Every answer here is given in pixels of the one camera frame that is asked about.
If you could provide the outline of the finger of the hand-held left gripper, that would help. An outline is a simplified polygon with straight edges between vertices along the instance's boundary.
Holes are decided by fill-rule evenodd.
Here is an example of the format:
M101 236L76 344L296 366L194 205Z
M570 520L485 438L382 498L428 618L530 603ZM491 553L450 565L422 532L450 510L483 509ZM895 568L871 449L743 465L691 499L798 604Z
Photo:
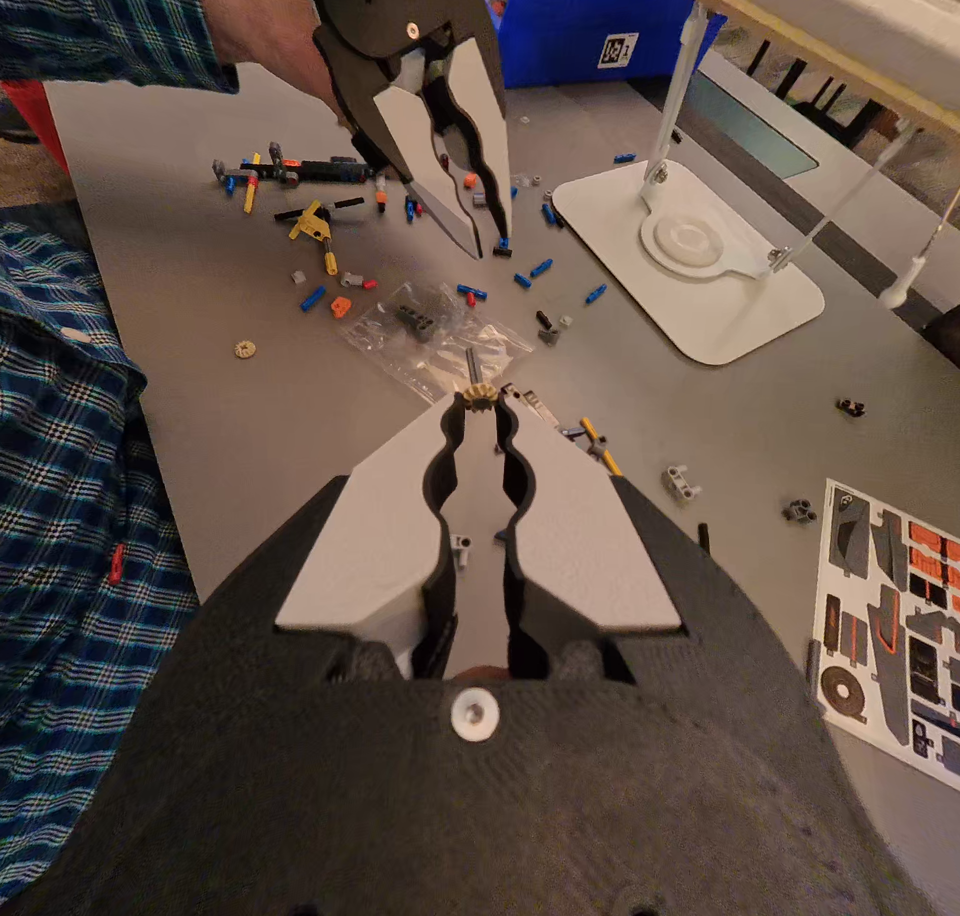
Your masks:
M426 57L405 54L400 67L398 77L374 98L374 104L406 166L407 190L463 251L479 260L481 249L475 223L462 206L450 173L440 162L433 122L420 94Z
M450 160L472 172L484 190L500 238L512 235L512 182L502 89L497 89L474 37L431 62L431 117Z

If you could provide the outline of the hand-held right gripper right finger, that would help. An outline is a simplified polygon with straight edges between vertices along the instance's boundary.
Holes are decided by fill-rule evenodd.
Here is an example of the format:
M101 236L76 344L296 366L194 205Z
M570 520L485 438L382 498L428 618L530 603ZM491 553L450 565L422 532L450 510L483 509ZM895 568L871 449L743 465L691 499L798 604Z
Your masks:
M549 672L567 648L604 653L622 638L675 636L681 616L619 493L626 486L501 392L495 407L502 488L510 672Z

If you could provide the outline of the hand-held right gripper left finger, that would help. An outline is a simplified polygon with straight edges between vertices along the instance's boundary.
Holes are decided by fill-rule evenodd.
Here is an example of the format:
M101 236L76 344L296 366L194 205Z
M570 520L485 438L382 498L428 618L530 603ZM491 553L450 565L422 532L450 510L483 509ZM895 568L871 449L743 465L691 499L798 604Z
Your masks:
M408 677L442 677L457 629L442 509L458 485L465 401L441 399L346 478L274 625L379 643Z

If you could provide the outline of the person's left forearm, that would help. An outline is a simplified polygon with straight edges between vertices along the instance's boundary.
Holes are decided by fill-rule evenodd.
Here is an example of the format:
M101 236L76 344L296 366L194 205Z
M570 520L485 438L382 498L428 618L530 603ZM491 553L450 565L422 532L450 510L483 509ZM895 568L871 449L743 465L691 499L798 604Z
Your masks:
M311 0L1 0L4 80L238 92L255 63L340 119Z

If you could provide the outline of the small yellow axle lego assembly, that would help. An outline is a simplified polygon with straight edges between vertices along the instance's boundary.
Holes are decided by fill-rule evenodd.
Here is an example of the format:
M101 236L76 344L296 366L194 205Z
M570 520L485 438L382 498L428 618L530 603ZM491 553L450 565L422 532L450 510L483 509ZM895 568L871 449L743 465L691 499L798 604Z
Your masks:
M614 477L622 477L623 473L616 463L608 446L606 436L599 432L591 419L582 417L575 426L559 428L558 432L568 441L576 443L585 441L585 451L600 462Z

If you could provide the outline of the yellow black lego joint assembly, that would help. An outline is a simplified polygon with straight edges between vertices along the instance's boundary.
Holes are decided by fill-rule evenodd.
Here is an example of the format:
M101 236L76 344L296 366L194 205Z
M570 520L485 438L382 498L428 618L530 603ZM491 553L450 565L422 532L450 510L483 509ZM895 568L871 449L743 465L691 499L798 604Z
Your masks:
M361 206L366 202L365 197L354 197L331 204L321 203L314 200L311 204L301 210L289 210L274 214L272 220L275 223L290 223L291 230L289 238L297 239L299 236L306 236L318 241L322 250L322 259L326 273L330 276L339 274L339 266L333 252L331 220L335 211L351 209Z

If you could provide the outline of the scattered blue lego pins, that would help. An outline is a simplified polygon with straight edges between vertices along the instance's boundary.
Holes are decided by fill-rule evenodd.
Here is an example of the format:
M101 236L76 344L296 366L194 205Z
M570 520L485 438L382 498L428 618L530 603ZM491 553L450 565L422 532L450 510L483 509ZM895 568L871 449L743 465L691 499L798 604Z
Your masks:
M484 192L478 189L479 183L476 182L477 179L478 177L476 176L476 174L468 174L467 177L464 179L464 185L467 186L467 189L473 194L474 207L484 209L487 207L486 196ZM526 177L522 175L517 176L514 179L514 183L511 185L512 186L510 189L511 197L517 196L517 193L519 192L518 186L532 187L534 184L539 183L540 181L541 181L541 178L539 176L535 176L535 177ZM557 211L553 205L553 195L554 195L553 191L545 190L543 193L544 194L543 194L543 200L542 200L543 203L541 204L541 209L542 209L541 211L547 225L554 228L564 227L565 223L559 211ZM404 213L408 223L412 225L414 220L423 216L425 212L426 212L425 207L424 205L422 205L418 197L410 195L409 193L407 193L404 196ZM553 264L552 259L547 259L543 262L538 263L537 266L531 268L529 274L515 275L514 280L519 285L529 288L530 286L532 286L533 280L535 278L538 278L543 273L546 273L549 270L549 268L552 266L552 264ZM339 271L339 280L341 280L341 275L345 272L347 271L342 270L341 268L341 270ZM469 290L472 290L476 294L476 297L478 300L480 300L481 298L486 299L486 294L484 292L481 292L480 289L464 289L461 286L461 290L465 293L467 293Z

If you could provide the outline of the lego sticker sheet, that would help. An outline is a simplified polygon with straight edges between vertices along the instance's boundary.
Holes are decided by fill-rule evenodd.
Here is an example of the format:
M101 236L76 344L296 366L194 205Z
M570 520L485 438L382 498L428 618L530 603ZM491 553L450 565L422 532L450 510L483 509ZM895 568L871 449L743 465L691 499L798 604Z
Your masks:
M958 791L958 535L835 479L823 506L815 701L832 727Z

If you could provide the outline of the blue plastic bin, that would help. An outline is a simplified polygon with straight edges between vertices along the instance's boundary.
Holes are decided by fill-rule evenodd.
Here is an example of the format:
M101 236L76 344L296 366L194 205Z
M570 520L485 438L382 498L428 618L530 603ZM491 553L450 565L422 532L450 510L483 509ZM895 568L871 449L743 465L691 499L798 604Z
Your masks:
M671 75L694 0L506 0L508 89Z

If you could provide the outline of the clear plastic bag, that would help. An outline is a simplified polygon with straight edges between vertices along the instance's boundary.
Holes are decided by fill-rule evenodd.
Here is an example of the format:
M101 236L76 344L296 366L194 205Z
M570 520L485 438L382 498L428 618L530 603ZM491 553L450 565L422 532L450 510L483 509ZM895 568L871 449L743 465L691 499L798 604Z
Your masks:
M445 283L408 280L341 327L345 341L429 404L471 385L467 351L481 382L495 384L532 345L470 307Z

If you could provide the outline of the white book stand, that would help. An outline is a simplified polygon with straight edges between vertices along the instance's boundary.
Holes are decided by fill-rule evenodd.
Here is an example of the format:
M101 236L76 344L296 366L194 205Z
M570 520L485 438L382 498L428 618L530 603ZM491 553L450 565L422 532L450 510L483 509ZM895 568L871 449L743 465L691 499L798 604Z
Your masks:
M811 232L776 247L692 169L668 157L713 11L780 37L899 113L894 140L835 199ZM572 232L677 349L708 366L733 362L824 310L799 257L822 229L869 190L882 169L933 129L958 142L958 110L932 103L746 0L694 0L680 36L661 123L646 161L565 182L553 205Z

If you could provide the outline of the person's torso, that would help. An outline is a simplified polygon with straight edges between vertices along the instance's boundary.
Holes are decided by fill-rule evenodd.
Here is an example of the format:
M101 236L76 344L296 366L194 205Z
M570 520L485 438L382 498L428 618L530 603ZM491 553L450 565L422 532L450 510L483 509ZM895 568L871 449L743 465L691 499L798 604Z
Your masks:
M1 899L42 877L199 600L89 251L1 227Z

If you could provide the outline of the black lego frame assembly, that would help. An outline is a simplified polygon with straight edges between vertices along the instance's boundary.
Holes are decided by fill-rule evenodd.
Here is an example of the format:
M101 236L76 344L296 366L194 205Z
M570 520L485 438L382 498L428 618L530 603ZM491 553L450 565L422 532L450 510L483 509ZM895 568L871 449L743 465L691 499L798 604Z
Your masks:
M228 167L224 161L215 159L211 170L217 184L227 195L242 193L243 213L246 215L253 212L258 188L265 181L276 182L282 188L294 189L303 183L361 185L369 181L381 183L385 178L383 170L375 170L352 157L310 161L288 159L278 142L269 143L266 158L255 153L250 160L234 167Z

